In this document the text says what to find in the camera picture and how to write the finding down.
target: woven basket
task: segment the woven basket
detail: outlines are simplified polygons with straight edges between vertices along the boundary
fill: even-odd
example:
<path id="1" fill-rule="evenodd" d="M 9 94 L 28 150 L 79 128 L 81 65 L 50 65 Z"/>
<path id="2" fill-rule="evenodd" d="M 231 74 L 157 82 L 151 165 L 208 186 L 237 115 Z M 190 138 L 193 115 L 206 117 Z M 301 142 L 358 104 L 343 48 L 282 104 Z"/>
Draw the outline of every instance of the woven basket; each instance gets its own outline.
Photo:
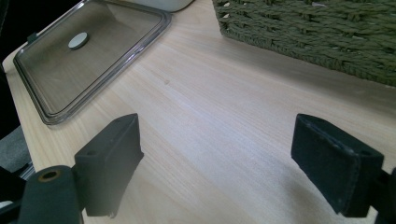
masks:
<path id="1" fill-rule="evenodd" d="M 396 0 L 213 0 L 223 35 L 396 86 Z"/>

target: transparent container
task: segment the transparent container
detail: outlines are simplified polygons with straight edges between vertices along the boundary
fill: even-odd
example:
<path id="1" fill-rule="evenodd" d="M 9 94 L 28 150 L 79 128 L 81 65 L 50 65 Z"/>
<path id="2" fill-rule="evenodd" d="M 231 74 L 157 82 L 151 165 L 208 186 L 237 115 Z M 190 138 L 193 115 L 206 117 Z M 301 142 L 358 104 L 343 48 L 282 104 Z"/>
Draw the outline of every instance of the transparent container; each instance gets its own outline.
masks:
<path id="1" fill-rule="evenodd" d="M 43 122 L 70 118 L 170 22 L 166 11 L 121 1 L 87 0 L 73 7 L 14 58 Z"/>

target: clear plastic lid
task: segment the clear plastic lid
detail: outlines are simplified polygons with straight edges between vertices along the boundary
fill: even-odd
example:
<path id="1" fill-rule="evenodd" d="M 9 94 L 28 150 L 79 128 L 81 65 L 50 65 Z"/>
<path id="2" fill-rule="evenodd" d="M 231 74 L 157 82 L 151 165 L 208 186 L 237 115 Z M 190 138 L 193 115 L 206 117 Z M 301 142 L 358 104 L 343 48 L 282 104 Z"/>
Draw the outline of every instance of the clear plastic lid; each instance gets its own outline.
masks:
<path id="1" fill-rule="evenodd" d="M 71 117 L 169 25 L 165 11 L 109 1 L 82 1 L 14 58 L 40 117 Z"/>

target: light wood surface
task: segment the light wood surface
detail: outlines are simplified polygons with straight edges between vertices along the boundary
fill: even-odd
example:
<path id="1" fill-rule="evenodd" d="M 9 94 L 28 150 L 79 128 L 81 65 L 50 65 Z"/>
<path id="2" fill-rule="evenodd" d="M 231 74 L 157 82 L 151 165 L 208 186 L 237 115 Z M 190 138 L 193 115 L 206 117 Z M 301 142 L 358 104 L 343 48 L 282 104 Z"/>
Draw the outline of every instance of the light wood surface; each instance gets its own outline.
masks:
<path id="1" fill-rule="evenodd" d="M 337 216 L 290 157 L 298 113 L 328 120 L 396 165 L 396 90 L 219 33 L 210 0 L 171 27 L 74 117 L 40 120 L 19 74 L 7 79 L 37 170 L 73 156 L 111 120 L 137 113 L 145 158 L 114 218 L 86 223 L 374 223 Z"/>

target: white object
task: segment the white object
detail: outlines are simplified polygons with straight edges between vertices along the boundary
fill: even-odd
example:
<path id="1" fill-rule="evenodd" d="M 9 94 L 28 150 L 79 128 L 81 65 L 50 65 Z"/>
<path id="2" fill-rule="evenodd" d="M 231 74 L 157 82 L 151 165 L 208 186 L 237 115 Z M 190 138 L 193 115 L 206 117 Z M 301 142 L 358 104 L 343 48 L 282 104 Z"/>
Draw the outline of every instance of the white object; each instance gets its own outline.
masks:
<path id="1" fill-rule="evenodd" d="M 87 33 L 78 34 L 75 37 L 73 37 L 72 40 L 70 40 L 69 48 L 70 49 L 79 49 L 83 45 L 85 45 L 85 43 L 87 43 L 87 41 L 88 41 L 88 34 Z"/>
<path id="2" fill-rule="evenodd" d="M 174 12 L 186 7 L 193 0 L 125 0 L 146 7 L 155 7 L 161 10 Z"/>
<path id="3" fill-rule="evenodd" d="M 0 202 L 0 208 L 6 207 L 7 205 L 12 204 L 12 201 L 3 201 Z"/>

